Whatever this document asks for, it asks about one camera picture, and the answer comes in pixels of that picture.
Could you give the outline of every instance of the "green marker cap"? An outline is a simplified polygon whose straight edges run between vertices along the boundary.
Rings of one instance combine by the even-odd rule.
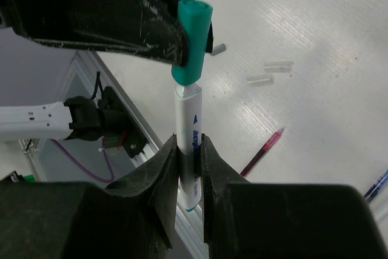
[[[171,69],[173,78],[180,85],[193,84],[201,77],[212,12],[213,7],[199,0],[178,2],[178,20],[189,40],[189,59],[186,66],[172,66]]]

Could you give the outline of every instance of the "tabletop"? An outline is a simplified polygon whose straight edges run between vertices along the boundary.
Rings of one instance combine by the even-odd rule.
[[[269,136],[282,138],[247,179],[341,183],[365,192],[388,168],[388,0],[204,0],[215,45],[202,78],[202,130],[241,171]],[[100,53],[162,142],[175,131],[170,66]],[[293,61],[250,86],[266,61]],[[382,191],[371,208],[388,200]],[[388,220],[379,225],[388,239]]]

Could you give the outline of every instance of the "teal end plug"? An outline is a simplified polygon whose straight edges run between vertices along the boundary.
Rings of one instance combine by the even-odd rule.
[[[173,78],[180,85],[193,84],[201,77],[212,13],[213,7],[199,0],[178,2],[178,20],[189,40],[187,64],[184,67],[172,66],[171,69]]]

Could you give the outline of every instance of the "blue pen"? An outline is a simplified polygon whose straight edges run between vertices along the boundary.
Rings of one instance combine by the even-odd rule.
[[[388,170],[384,173],[382,177],[380,177],[374,185],[365,193],[364,198],[367,203],[370,203],[376,195],[380,192],[380,190],[384,187],[384,185],[388,181]]]

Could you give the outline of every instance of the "transparent pen cap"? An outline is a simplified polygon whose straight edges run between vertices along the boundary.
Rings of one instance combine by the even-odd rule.
[[[248,84],[255,86],[269,85],[273,83],[273,76],[272,74],[251,76],[247,77],[247,82]]]
[[[292,61],[265,62],[264,71],[266,73],[286,73],[291,72]]]

